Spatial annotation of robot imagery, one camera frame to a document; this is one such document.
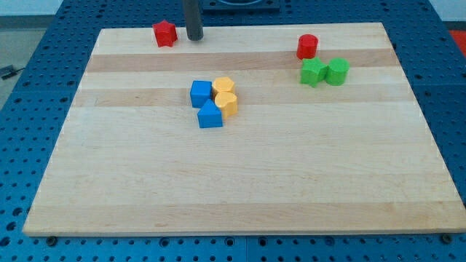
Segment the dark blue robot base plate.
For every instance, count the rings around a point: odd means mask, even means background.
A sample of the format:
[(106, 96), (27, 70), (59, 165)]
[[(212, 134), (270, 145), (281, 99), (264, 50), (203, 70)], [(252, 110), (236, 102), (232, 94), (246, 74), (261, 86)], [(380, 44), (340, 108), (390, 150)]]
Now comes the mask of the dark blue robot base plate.
[(201, 0), (203, 13), (280, 11), (280, 0)]

